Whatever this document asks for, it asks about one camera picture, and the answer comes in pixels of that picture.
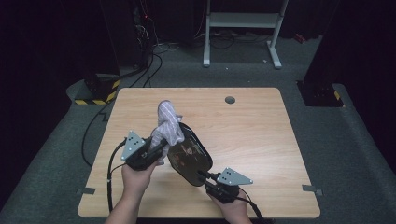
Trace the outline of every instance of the white cloth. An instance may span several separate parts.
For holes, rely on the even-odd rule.
[[[184,134],[178,125],[182,116],[177,115],[172,103],[168,100],[158,105],[158,127],[152,133],[150,148],[158,146],[161,140],[166,139],[168,145],[163,148],[163,155],[158,159],[157,165],[163,165],[170,146],[184,141]]]

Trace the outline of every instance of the hand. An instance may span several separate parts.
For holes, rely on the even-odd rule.
[[[219,200],[208,194],[210,199],[220,208],[224,218],[231,224],[251,224],[248,218],[247,203],[235,199],[233,203],[221,203]],[[246,194],[241,189],[238,197],[246,199]]]
[[[149,186],[151,174],[154,171],[156,162],[150,165],[147,170],[135,171],[128,165],[122,166],[122,181],[124,190],[120,201],[114,207],[106,224],[134,224],[139,213],[140,202],[146,188]]]
[[[151,174],[156,162],[152,163],[147,170],[135,171],[128,165],[122,166],[123,193],[122,198],[141,199],[149,186]]]

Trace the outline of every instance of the dark background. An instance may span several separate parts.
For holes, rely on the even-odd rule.
[[[191,43],[202,18],[202,2],[167,2],[155,7],[148,1],[148,13],[154,20],[168,19],[156,23],[159,37]],[[278,11],[280,6],[275,0],[213,2],[214,11]],[[79,12],[81,18],[91,18],[88,27],[92,30],[85,33],[80,32],[85,29],[83,19],[73,21],[68,17],[78,10],[78,3],[67,7],[62,1],[50,0],[0,3],[1,118],[5,121],[1,125],[1,206],[67,112],[71,101],[65,90],[83,79],[81,65],[93,74],[111,72],[119,66],[99,1],[84,1],[92,10]],[[316,72],[309,76],[316,82],[346,86],[375,143],[395,171],[396,9],[388,0],[342,1],[336,9],[337,4],[336,0],[290,1],[280,36],[300,34],[309,39],[324,35],[311,64]],[[93,60],[93,54],[107,57],[104,62],[109,64],[98,67],[101,61]]]

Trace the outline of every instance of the round hole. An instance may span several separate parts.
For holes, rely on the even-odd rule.
[[[225,98],[225,102],[226,102],[227,104],[231,105],[231,104],[235,103],[235,98],[233,98],[232,96],[227,96],[227,97]]]

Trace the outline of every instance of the human hand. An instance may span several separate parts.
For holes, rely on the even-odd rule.
[[[149,186],[151,174],[154,171],[156,162],[152,163],[144,171],[135,171],[128,165],[122,166],[123,193],[122,198],[141,199]]]
[[[235,200],[232,203],[221,203],[219,200],[208,194],[210,199],[217,205],[224,218],[230,222],[230,224],[251,224],[248,218],[247,203],[241,200]],[[246,194],[241,189],[239,190],[239,198],[246,199]]]

